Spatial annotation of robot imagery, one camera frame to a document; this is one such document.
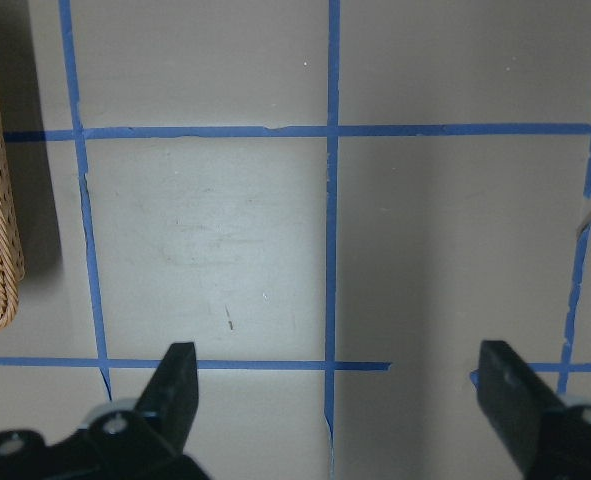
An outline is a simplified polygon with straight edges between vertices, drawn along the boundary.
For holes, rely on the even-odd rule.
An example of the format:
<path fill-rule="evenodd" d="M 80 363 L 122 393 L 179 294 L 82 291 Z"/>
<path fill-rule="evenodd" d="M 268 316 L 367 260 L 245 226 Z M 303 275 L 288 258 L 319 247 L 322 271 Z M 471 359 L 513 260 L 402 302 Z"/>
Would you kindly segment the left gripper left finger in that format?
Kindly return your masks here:
<path fill-rule="evenodd" d="M 170 345 L 134 410 L 182 453 L 198 410 L 198 365 L 193 342 Z"/>

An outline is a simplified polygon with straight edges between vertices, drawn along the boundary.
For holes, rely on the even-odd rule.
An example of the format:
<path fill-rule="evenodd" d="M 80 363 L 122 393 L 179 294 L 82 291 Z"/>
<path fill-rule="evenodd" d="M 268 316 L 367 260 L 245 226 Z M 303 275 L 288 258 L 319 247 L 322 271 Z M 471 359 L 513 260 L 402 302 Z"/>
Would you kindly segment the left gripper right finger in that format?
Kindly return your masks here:
<path fill-rule="evenodd" d="M 477 401 L 494 432 L 520 470 L 531 470 L 542 435 L 565 404 L 503 340 L 480 344 Z"/>

